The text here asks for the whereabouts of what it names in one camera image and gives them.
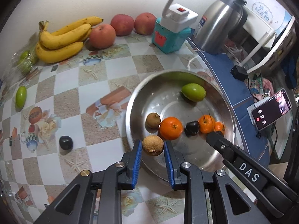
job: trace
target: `cartoon face print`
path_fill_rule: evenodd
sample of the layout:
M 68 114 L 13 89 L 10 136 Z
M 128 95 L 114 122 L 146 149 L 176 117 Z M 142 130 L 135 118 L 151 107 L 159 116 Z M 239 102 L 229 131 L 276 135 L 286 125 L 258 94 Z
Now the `cartoon face print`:
M 163 47 L 164 44 L 165 44 L 165 42 L 166 42 L 166 40 L 167 40 L 167 39 L 166 39 L 165 36 L 161 35 L 158 31 L 155 31 L 155 42 L 156 42 L 159 46 Z

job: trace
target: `stainless steel bowl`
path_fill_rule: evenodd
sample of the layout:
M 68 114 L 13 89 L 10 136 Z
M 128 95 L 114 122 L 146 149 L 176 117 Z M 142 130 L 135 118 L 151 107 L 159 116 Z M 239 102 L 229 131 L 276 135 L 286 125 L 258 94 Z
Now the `stainless steel bowl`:
M 181 94 L 182 86 L 197 83 L 206 90 L 203 101 L 194 103 Z M 126 132 L 130 147 L 134 140 L 157 134 L 145 126 L 149 113 L 155 112 L 161 120 L 174 116 L 185 126 L 203 114 L 210 114 L 216 121 L 223 121 L 225 138 L 234 143 L 235 125 L 230 108 L 219 90 L 206 79 L 186 70 L 165 70 L 151 74 L 134 90 L 126 113 Z M 187 137 L 182 135 L 172 141 L 173 148 L 183 153 L 185 159 L 200 169 L 213 172 L 223 168 L 222 156 L 207 144 L 205 134 Z M 164 154 L 151 157 L 142 153 L 142 167 L 150 174 L 168 181 Z

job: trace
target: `orange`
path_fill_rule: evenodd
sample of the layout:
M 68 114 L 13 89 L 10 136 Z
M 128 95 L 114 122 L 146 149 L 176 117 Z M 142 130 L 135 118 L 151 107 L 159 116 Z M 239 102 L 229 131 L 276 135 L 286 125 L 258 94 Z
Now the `orange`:
M 202 133 L 210 133 L 214 130 L 215 119 L 211 115 L 203 115 L 198 119 L 199 129 Z
M 162 120 L 159 128 L 159 132 L 165 140 L 177 139 L 183 130 L 182 123 L 176 117 L 168 117 Z
M 225 135 L 225 126 L 222 122 L 215 122 L 214 131 L 221 131 Z

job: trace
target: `blue gripper pad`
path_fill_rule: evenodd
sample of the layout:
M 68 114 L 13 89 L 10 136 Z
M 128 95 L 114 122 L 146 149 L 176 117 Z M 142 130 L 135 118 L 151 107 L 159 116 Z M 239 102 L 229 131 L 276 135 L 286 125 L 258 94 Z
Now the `blue gripper pad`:
M 137 184 L 138 174 L 139 174 L 139 169 L 140 169 L 141 153 L 142 153 L 142 142 L 139 140 L 136 153 L 134 153 L 134 151 L 136 150 L 136 149 L 134 149 L 135 144 L 134 144 L 134 147 L 133 147 L 133 150 L 132 150 L 132 154 L 136 154 L 136 158 L 135 158 L 134 165 L 133 165 L 133 170 L 132 170 L 132 183 L 131 183 L 131 185 L 132 185 L 133 189 L 135 188 L 135 186 Z
M 164 142 L 164 158 L 165 158 L 165 164 L 167 168 L 167 174 L 168 174 L 168 181 L 171 186 L 171 188 L 174 188 L 174 174 L 173 174 L 173 166 L 169 154 L 169 150 L 167 147 L 166 142 Z

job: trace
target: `black plum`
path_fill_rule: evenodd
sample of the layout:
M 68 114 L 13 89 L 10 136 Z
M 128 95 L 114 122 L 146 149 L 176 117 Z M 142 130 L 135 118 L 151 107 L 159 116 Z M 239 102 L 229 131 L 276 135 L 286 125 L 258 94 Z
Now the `black plum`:
M 197 120 L 188 122 L 185 126 L 185 134 L 187 136 L 195 136 L 199 132 L 199 123 Z
M 70 150 L 73 148 L 73 140 L 69 136 L 62 136 L 59 139 L 59 145 L 63 150 Z

